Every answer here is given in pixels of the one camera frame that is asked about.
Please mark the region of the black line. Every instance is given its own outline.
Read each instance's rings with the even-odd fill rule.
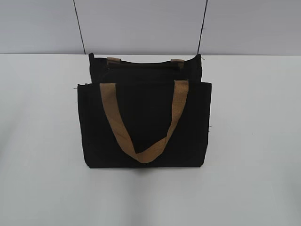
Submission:
[[[83,36],[81,34],[81,29],[80,29],[80,24],[79,24],[79,16],[77,15],[77,10],[76,10],[76,6],[75,6],[75,1],[74,0],[73,0],[73,4],[74,4],[75,14],[76,14],[76,18],[77,18],[77,23],[79,25],[79,32],[80,32],[81,43],[83,44],[84,53],[86,54],[85,45],[84,45],[84,41],[83,41]]]
[[[201,34],[199,35],[198,52],[199,52],[199,46],[201,44],[201,38],[202,38],[202,33],[203,33],[203,27],[204,27],[205,15],[206,15],[206,11],[207,11],[207,5],[208,5],[208,0],[206,0],[205,10],[204,10],[204,17],[203,17],[203,23],[202,23],[202,28],[201,28]]]

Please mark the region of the tan strap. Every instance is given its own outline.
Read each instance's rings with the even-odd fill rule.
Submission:
[[[119,58],[113,58],[113,57],[107,57],[107,65],[108,64],[119,64],[121,59]]]
[[[179,68],[184,67],[185,60],[180,60],[180,59],[171,59],[171,63],[178,63]]]
[[[182,115],[189,89],[188,81],[174,81],[174,97],[171,110],[172,120],[166,137],[154,143],[141,153],[135,152],[132,139],[122,121],[117,102],[115,83],[100,83],[99,86],[103,109],[120,148],[141,163],[148,163],[155,160],[163,153]]]

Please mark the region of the white tabletop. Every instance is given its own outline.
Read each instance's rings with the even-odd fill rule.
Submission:
[[[88,57],[0,55],[0,225],[300,226],[301,56],[204,58],[201,168],[90,169],[73,89]]]

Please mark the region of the bag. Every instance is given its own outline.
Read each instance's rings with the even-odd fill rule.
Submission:
[[[200,167],[208,144],[211,83],[201,55],[138,64],[89,55],[91,84],[78,85],[86,164]]]

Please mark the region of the black tote bag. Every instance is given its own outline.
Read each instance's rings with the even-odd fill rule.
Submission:
[[[207,144],[211,83],[201,55],[138,64],[89,55],[91,84],[78,85],[86,164],[199,167]]]

